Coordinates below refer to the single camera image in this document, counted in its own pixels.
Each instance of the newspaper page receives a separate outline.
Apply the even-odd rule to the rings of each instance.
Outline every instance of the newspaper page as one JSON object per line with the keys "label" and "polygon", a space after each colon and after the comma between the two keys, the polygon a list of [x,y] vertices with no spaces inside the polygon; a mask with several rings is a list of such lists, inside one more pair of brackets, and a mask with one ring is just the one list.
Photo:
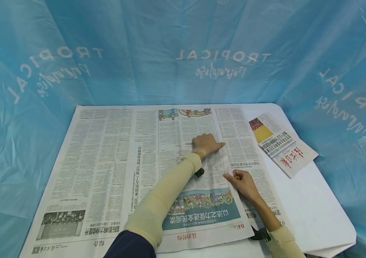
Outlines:
{"label": "newspaper page", "polygon": [[[132,124],[122,223],[167,171],[192,150],[192,139],[220,131],[213,108],[136,108]],[[217,151],[203,160],[205,173],[192,177],[163,223],[158,253],[177,252],[253,236],[239,195],[223,177],[228,160]]]}
{"label": "newspaper page", "polygon": [[103,257],[120,231],[131,109],[78,106],[20,257]]}
{"label": "newspaper page", "polygon": [[259,147],[293,178],[302,168],[318,156],[296,134],[281,127],[275,118],[264,113],[249,122]]}
{"label": "newspaper page", "polygon": [[[231,168],[248,171],[252,175],[256,188],[273,214],[282,225],[288,226],[289,230],[293,231],[259,152],[256,138],[245,119],[242,107],[219,105],[216,106],[216,113],[222,139],[226,142],[224,149],[229,156]],[[262,220],[252,204],[243,196],[241,199],[251,225],[256,229],[261,228]]]}

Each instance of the wrinkled plastic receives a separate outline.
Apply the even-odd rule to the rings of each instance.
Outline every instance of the wrinkled plastic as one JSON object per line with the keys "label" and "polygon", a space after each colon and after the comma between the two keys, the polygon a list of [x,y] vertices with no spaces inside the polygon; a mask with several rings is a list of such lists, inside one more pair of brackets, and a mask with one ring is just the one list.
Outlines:
{"label": "wrinkled plastic", "polygon": [[319,153],[366,257],[366,0],[0,0],[0,257],[75,105],[256,102]]}

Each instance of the right hand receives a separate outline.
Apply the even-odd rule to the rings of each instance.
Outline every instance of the right hand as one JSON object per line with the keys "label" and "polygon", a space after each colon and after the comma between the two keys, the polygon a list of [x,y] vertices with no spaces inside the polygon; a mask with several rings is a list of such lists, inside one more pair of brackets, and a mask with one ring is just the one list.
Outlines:
{"label": "right hand", "polygon": [[230,174],[223,174],[223,177],[232,183],[232,185],[234,185],[234,187],[236,187],[237,190],[239,190],[239,192],[252,203],[262,199],[256,188],[255,182],[248,171],[235,169],[233,171],[233,175],[234,176],[231,176]]}
{"label": "right hand", "polygon": [[226,144],[225,142],[216,142],[215,137],[210,133],[199,135],[193,138],[192,142],[195,146],[192,152],[199,155],[200,159],[203,159],[206,155],[215,152]]}

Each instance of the beige arm sleeve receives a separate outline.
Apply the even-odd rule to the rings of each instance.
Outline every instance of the beige arm sleeve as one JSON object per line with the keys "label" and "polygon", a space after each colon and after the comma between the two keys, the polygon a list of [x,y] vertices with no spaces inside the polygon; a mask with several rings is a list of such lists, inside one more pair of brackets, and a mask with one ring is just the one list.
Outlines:
{"label": "beige arm sleeve", "polygon": [[167,212],[189,179],[202,167],[199,155],[186,154],[137,205],[124,230],[144,237],[156,249],[162,242],[162,224]]}
{"label": "beige arm sleeve", "polygon": [[269,232],[269,235],[272,240],[268,242],[268,247],[273,258],[305,258],[287,227],[282,226]]}

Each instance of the white table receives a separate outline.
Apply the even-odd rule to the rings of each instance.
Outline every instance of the white table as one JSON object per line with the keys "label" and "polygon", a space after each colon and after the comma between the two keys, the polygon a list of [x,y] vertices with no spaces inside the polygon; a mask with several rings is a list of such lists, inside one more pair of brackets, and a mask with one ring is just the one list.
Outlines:
{"label": "white table", "polygon": [[[248,120],[269,112],[294,131],[283,110],[276,104],[241,104]],[[356,231],[314,162],[289,179],[261,150],[265,164],[291,220],[296,242],[309,254],[332,257],[356,242]],[[248,239],[205,249],[160,253],[158,258],[272,257],[264,241]]]}

